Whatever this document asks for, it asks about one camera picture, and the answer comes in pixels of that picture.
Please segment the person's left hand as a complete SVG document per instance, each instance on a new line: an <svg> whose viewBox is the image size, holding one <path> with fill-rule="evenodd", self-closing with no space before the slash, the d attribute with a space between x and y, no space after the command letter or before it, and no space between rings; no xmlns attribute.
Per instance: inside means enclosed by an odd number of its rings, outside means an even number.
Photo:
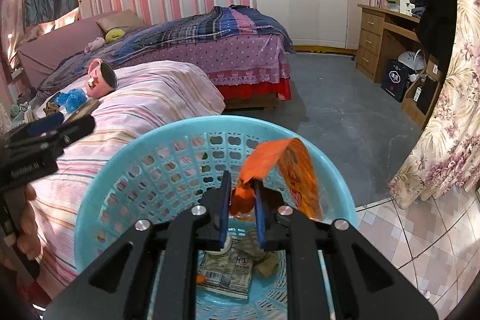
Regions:
<svg viewBox="0 0 480 320"><path fill-rule="evenodd" d="M36 258L41 251L41 243L38 236L38 225L35 218L35 212L32 208L31 202L37 197L35 190L30 184L27 184L24 189L25 207L20 216L21 235L17 239L17 247L28 260Z"/></svg>

